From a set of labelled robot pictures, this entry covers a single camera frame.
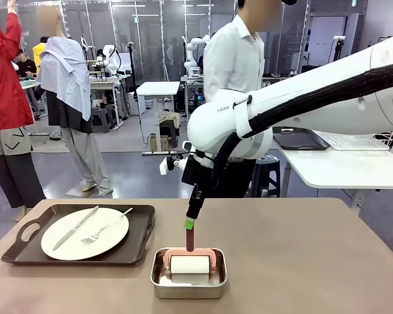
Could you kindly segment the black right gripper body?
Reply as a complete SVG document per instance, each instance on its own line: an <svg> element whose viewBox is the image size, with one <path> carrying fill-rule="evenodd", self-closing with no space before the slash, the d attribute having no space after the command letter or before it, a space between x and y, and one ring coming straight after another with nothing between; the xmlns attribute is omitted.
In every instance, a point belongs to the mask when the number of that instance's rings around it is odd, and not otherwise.
<svg viewBox="0 0 393 314"><path fill-rule="evenodd" d="M181 181L199 188L209 188L212 185L214 156L203 152L190 153L187 158Z"/></svg>

